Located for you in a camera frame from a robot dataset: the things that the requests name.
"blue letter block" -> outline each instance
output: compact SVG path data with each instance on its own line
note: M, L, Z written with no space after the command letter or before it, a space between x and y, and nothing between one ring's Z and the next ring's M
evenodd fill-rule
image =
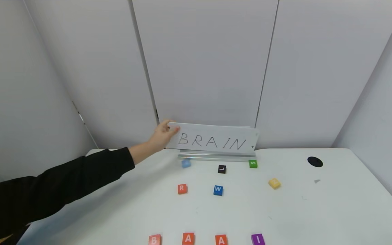
M223 194L223 186L215 185L214 186L214 195L221 196Z
M182 160L182 161L181 161L181 164L182 164L182 168L186 168L186 167L189 167L189 166L192 165L192 164L190 163L190 160L188 160L188 159Z

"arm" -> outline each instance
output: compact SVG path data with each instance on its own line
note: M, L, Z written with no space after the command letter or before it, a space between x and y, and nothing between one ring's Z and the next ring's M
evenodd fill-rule
M163 149L179 130L168 130L167 123L161 123L146 143L129 149L106 149L55 166L37 177L1 182L0 239L118 180L125 172L134 169L137 163Z

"green letter block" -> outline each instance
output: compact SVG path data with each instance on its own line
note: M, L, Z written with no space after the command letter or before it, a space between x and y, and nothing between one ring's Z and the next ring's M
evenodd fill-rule
M249 160L249 167L250 168L258 168L257 160Z

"white wall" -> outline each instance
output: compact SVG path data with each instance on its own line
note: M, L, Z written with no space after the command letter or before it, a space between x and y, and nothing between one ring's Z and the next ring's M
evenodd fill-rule
M22 0L0 0L0 175L37 175L94 148Z
M391 32L392 0L281 0L257 147L331 147Z
M157 119L129 2L25 2L98 146L147 141Z
M351 149L392 195L392 35L333 146Z
M255 126L277 0L137 0L158 116Z

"yellow letter block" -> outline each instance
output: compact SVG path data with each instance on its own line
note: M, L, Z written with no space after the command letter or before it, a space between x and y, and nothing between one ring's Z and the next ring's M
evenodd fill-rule
M280 186L280 182L276 179L276 178L272 178L269 181L269 185L273 188L273 189L277 189Z

